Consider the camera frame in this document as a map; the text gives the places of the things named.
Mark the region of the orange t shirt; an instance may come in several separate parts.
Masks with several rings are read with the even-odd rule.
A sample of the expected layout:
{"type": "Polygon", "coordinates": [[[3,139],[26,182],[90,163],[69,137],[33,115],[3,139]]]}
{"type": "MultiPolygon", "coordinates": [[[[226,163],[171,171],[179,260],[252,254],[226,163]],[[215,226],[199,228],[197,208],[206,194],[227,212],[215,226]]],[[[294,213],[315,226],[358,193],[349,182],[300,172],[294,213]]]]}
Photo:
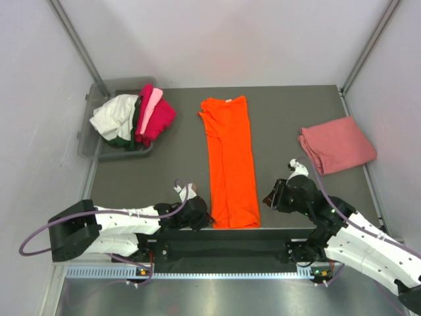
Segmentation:
{"type": "Polygon", "coordinates": [[[217,229],[261,225],[247,99],[209,98],[198,115],[207,138],[210,211],[217,229]]]}

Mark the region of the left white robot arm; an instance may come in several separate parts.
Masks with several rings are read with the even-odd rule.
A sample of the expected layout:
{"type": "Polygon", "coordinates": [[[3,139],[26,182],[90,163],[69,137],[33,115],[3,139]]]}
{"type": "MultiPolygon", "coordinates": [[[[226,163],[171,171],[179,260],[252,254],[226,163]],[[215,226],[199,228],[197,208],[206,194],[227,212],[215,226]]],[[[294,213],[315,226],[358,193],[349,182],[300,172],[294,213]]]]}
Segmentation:
{"type": "Polygon", "coordinates": [[[84,199],[49,219],[52,260],[110,253],[142,261],[149,253],[148,237],[166,230],[201,230],[215,220],[203,198],[189,183],[175,185],[178,203],[158,203],[139,209],[109,209],[84,199]]]}

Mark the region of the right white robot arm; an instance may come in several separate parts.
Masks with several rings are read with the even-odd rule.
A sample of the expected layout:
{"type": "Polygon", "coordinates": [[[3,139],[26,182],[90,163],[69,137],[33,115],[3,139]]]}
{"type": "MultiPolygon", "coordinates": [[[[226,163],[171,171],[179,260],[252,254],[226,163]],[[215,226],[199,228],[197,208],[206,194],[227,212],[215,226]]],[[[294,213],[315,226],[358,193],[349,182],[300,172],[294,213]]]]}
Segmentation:
{"type": "Polygon", "coordinates": [[[263,202],[281,213],[300,213],[315,225],[301,254],[310,262],[336,261],[370,277],[420,313],[420,254],[375,227],[346,201],[329,196],[300,159],[288,163],[263,202]]]}

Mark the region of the dark green t shirt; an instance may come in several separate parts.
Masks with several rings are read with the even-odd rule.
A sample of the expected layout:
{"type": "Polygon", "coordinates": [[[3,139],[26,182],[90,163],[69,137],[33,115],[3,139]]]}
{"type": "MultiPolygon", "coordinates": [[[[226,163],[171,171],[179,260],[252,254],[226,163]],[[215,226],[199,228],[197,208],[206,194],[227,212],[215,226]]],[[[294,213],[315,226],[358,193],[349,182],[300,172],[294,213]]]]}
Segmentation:
{"type": "Polygon", "coordinates": [[[124,141],[122,139],[117,138],[115,140],[106,141],[103,138],[104,141],[107,144],[109,144],[110,146],[113,146],[113,147],[125,147],[128,151],[134,151],[136,149],[136,141],[134,140],[134,135],[135,135],[137,119],[135,118],[135,115],[139,114],[140,101],[141,101],[141,99],[138,96],[138,100],[136,101],[135,114],[134,114],[134,118],[133,118],[133,129],[131,131],[131,140],[130,141],[124,141]]]}

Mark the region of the magenta t shirt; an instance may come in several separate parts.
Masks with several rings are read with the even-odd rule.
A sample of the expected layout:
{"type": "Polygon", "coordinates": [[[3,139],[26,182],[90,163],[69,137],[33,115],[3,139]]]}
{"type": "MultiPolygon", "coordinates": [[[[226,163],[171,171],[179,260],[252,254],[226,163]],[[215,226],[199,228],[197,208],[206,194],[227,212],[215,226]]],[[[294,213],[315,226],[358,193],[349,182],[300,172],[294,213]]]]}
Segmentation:
{"type": "Polygon", "coordinates": [[[164,99],[158,102],[155,110],[151,116],[151,119],[147,125],[147,129],[144,135],[139,134],[139,130],[141,128],[141,122],[143,118],[143,113],[150,98],[151,92],[154,86],[152,84],[147,84],[143,87],[143,89],[139,93],[139,97],[141,99],[140,106],[139,106],[139,114],[135,115],[137,119],[136,129],[135,129],[135,136],[134,140],[136,143],[142,143],[147,147],[150,146],[151,142],[154,142],[158,136],[174,121],[176,118],[176,112],[172,108],[172,106],[164,99]]]}

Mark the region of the grey plastic bin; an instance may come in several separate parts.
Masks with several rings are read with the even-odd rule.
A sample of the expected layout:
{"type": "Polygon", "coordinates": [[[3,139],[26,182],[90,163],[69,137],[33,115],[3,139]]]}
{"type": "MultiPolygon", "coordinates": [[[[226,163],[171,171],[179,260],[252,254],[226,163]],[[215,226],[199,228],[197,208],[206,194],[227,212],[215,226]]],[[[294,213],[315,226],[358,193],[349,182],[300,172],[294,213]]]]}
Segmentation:
{"type": "Polygon", "coordinates": [[[82,120],[82,127],[78,132],[78,155],[98,161],[129,159],[132,157],[148,156],[153,145],[145,147],[137,145],[135,151],[129,151],[122,147],[113,147],[105,143],[105,140],[90,123],[94,110],[100,108],[110,98],[120,94],[138,94],[146,84],[156,85],[157,81],[152,76],[140,76],[133,78],[118,78],[95,82],[91,85],[86,95],[86,107],[82,120]]]}

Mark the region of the white t shirt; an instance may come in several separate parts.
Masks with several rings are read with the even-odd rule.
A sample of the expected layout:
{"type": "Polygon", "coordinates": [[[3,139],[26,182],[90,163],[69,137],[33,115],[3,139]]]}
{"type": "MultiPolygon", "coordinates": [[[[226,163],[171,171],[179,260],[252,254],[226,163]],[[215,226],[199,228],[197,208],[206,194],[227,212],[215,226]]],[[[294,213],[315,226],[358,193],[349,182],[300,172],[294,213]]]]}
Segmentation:
{"type": "Polygon", "coordinates": [[[130,141],[137,100],[137,95],[118,95],[95,109],[89,122],[106,141],[130,141]]]}

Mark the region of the light pink t shirt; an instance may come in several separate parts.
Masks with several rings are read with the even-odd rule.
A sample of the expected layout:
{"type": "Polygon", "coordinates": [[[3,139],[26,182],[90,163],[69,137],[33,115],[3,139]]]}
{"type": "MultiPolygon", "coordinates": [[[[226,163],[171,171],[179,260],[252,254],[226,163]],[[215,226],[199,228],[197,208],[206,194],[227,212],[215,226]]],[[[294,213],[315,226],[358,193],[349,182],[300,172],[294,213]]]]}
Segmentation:
{"type": "Polygon", "coordinates": [[[141,122],[141,128],[139,130],[140,135],[144,135],[147,125],[151,119],[151,116],[155,110],[155,107],[157,106],[158,102],[162,99],[163,91],[158,88],[153,88],[150,98],[148,100],[148,103],[146,105],[146,108],[143,113],[143,118],[141,122]]]}

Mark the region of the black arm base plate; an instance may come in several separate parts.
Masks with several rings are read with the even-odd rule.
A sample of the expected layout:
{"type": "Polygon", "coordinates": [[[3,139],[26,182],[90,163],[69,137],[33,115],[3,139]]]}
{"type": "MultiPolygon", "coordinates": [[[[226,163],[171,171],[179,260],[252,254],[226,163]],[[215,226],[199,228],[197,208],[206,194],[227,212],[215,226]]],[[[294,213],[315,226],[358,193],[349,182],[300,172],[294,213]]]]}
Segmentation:
{"type": "Polygon", "coordinates": [[[326,262],[309,228],[167,230],[148,237],[149,252],[136,263],[155,272],[278,273],[298,263],[326,262]]]}

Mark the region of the right aluminium frame post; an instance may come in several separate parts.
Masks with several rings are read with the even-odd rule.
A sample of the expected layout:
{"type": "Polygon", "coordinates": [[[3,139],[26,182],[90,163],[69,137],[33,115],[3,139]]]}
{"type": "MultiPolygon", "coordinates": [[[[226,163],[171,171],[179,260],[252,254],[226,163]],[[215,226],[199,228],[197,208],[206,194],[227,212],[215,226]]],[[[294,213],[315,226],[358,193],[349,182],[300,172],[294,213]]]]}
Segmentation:
{"type": "Polygon", "coordinates": [[[357,79],[358,75],[361,73],[364,65],[368,61],[371,54],[374,52],[380,38],[384,34],[385,30],[389,26],[389,23],[392,21],[394,15],[399,10],[399,7],[402,4],[402,0],[392,0],[388,1],[387,6],[382,13],[379,21],[377,22],[375,28],[373,29],[368,41],[366,42],[364,48],[362,49],[356,63],[351,69],[351,72],[347,76],[345,83],[339,89],[340,95],[345,97],[350,91],[352,85],[357,79]]]}

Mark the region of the aluminium frame post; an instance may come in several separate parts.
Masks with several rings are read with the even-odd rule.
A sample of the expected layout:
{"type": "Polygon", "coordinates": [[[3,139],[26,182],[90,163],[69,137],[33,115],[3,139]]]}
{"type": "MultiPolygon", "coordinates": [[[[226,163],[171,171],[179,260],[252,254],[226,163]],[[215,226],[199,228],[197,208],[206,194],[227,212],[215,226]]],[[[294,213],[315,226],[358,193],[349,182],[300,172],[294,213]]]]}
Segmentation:
{"type": "Polygon", "coordinates": [[[72,21],[68,17],[63,5],[59,0],[47,0],[48,5],[52,9],[53,13],[60,22],[64,32],[68,36],[70,42],[74,46],[78,56],[82,60],[86,70],[91,76],[93,82],[99,86],[99,89],[104,97],[109,98],[111,96],[106,85],[103,82],[97,67],[95,66],[93,59],[91,58],[86,46],[84,45],[81,37],[77,33],[72,21]]]}
{"type": "Polygon", "coordinates": [[[364,48],[362,49],[356,63],[351,69],[351,72],[347,76],[345,83],[339,89],[340,95],[345,97],[350,91],[352,85],[357,79],[358,75],[361,73],[364,65],[368,61],[371,54],[374,52],[380,38],[384,34],[385,30],[389,26],[389,23],[392,21],[394,15],[399,10],[399,7],[402,4],[402,0],[392,0],[388,1],[387,6],[382,13],[379,21],[377,22],[375,28],[373,29],[368,41],[366,42],[364,48]]]}

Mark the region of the left aluminium frame post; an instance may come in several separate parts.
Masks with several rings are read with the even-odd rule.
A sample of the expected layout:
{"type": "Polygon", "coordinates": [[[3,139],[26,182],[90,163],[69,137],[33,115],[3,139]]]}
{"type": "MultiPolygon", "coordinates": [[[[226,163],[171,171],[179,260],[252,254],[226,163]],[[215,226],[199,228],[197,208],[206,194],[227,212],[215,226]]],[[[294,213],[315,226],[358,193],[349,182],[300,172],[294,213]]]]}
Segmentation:
{"type": "Polygon", "coordinates": [[[63,5],[59,0],[47,0],[48,5],[52,9],[53,13],[60,22],[64,32],[68,36],[70,42],[74,46],[78,56],[82,60],[86,70],[91,76],[93,82],[99,86],[99,89],[104,97],[109,98],[111,96],[106,85],[103,82],[97,67],[95,66],[93,59],[91,58],[86,46],[84,45],[81,37],[77,33],[72,21],[68,17],[63,5]]]}

